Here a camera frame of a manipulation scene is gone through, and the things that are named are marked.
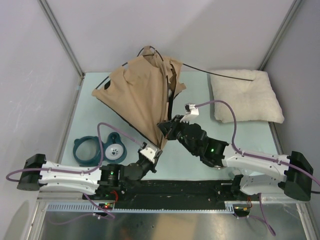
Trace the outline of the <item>black tent pole front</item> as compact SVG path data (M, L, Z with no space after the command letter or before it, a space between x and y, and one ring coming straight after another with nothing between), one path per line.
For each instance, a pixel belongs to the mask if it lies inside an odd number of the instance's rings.
M177 80L170 58L146 46L130 64L135 72L134 119L137 129L151 143L163 149L167 140L157 127L172 118Z

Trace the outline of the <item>beige fabric pet tent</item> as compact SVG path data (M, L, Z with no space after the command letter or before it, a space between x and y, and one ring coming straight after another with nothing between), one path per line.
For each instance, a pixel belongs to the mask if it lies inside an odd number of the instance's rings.
M167 143L159 123L172 119L175 98L186 89L180 82L183 63L151 46L118 67L108 82L92 91L144 138L163 149Z

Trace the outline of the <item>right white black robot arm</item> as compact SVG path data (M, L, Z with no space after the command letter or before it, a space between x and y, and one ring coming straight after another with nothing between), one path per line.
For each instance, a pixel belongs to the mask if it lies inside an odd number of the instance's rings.
M238 201L248 195L283 192L287 197L308 202L312 194L313 168L305 156L297 151L290 155L268 155L240 150L231 144L208 137L197 123L182 121L183 116L158 123L168 141L177 140L191 155L211 168L239 168L258 172L257 177L236 176L231 187L232 197Z

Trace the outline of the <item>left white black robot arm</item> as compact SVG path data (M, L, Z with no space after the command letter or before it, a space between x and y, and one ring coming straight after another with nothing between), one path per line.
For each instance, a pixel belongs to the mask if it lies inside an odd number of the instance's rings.
M46 160L44 154L36 154L26 160L17 189L81 192L104 200L111 191L138 184L149 171L155 173L162 153L147 146L138 150L137 162L107 164L97 169L61 165Z

